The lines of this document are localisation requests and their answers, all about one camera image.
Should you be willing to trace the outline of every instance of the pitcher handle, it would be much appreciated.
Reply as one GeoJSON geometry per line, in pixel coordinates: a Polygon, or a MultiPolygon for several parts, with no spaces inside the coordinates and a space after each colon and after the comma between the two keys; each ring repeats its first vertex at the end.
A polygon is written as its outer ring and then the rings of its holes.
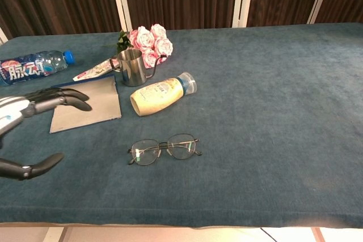
{"type": "Polygon", "coordinates": [[[150,79],[150,78],[152,78],[154,75],[155,75],[155,71],[157,70],[157,64],[158,64],[158,61],[161,59],[161,58],[167,58],[168,56],[166,56],[166,55],[160,55],[157,59],[156,59],[156,61],[155,61],[155,65],[154,65],[154,71],[153,71],[153,73],[151,74],[151,75],[149,75],[149,76],[146,76],[146,78],[147,79],[150,79]]]}
{"type": "Polygon", "coordinates": [[[120,68],[119,69],[117,69],[117,68],[115,68],[115,66],[113,65],[113,61],[112,61],[112,58],[110,58],[109,59],[109,64],[111,65],[111,68],[112,68],[112,70],[113,71],[116,71],[116,72],[121,72],[122,71],[122,64],[120,64],[120,68]]]}

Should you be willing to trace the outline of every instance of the robotic arm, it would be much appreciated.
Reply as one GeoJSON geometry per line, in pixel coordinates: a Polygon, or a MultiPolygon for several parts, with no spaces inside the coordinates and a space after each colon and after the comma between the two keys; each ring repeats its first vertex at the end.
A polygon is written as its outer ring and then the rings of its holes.
{"type": "MultiPolygon", "coordinates": [[[[74,89],[49,88],[24,96],[9,96],[0,99],[0,148],[2,138],[18,126],[25,118],[54,109],[58,105],[71,105],[81,111],[92,110],[85,101],[89,97],[74,89]]],[[[40,176],[63,159],[56,153],[34,165],[21,165],[0,158],[0,177],[25,180],[40,176]]]]}

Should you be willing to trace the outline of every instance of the stainless steel pitcher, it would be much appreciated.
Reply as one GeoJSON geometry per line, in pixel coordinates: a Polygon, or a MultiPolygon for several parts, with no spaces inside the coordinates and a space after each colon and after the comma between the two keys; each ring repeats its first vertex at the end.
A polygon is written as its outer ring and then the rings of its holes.
{"type": "Polygon", "coordinates": [[[146,68],[143,64],[142,52],[138,49],[126,49],[117,55],[120,68],[116,69],[110,60],[112,70],[122,73],[122,82],[127,86],[139,86],[146,82],[147,79],[155,75],[157,63],[160,58],[166,58],[166,55],[160,55],[153,68],[151,75],[146,75],[146,68]]]}

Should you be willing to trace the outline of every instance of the pink rose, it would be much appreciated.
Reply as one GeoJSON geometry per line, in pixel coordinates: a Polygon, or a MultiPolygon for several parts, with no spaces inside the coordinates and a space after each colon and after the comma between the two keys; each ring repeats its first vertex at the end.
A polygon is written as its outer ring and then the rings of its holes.
{"type": "Polygon", "coordinates": [[[155,39],[157,38],[166,39],[166,30],[163,26],[159,24],[152,25],[150,31],[154,35],[155,39]]]}
{"type": "Polygon", "coordinates": [[[137,36],[134,41],[134,46],[141,51],[152,48],[155,38],[145,27],[139,27],[137,30],[137,36]]]}
{"type": "Polygon", "coordinates": [[[166,38],[166,39],[157,38],[154,46],[155,46],[155,52],[159,56],[160,55],[170,56],[172,53],[172,43],[168,38],[166,38]]]}
{"type": "Polygon", "coordinates": [[[157,58],[158,58],[158,55],[156,54],[156,52],[150,48],[146,49],[142,53],[142,59],[143,59],[143,64],[145,65],[145,68],[153,68],[157,58]]]}
{"type": "Polygon", "coordinates": [[[129,37],[130,44],[133,46],[135,46],[136,37],[137,37],[137,29],[134,29],[133,31],[130,32],[130,37],[129,37]]]}

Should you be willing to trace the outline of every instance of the glasses lens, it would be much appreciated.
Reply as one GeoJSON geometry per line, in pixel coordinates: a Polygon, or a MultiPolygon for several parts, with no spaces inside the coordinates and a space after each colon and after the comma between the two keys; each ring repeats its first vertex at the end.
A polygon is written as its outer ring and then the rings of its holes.
{"type": "Polygon", "coordinates": [[[153,163],[157,159],[158,153],[158,142],[152,139],[138,141],[131,148],[132,158],[140,165],[153,163]]]}
{"type": "Polygon", "coordinates": [[[168,149],[177,159],[188,159],[195,151],[194,137],[190,134],[172,136],[168,140],[168,149]]]}

